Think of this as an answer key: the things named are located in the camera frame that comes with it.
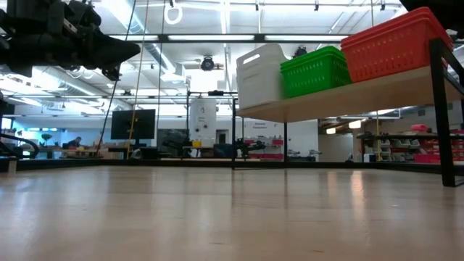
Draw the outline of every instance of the white cylindrical tank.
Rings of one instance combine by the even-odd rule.
[[[216,100],[198,98],[190,105],[190,139],[202,146],[213,146],[216,140]]]

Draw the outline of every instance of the black monitor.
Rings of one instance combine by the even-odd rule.
[[[154,138],[155,109],[136,110],[133,122],[132,139],[139,145],[140,139]],[[111,139],[129,139],[132,125],[133,111],[113,112],[111,124]]]

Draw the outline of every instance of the green basket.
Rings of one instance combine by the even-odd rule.
[[[343,53],[327,46],[281,64],[283,94],[292,98],[352,83]]]

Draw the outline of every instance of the red bin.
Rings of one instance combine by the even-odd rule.
[[[422,7],[341,41],[354,83],[430,65],[429,41],[452,39],[428,7]]]

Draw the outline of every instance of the wooden shelf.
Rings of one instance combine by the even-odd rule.
[[[449,102],[464,98],[447,80],[445,85]],[[239,109],[237,116],[277,123],[294,123],[433,103],[431,71],[428,66],[314,94]]]

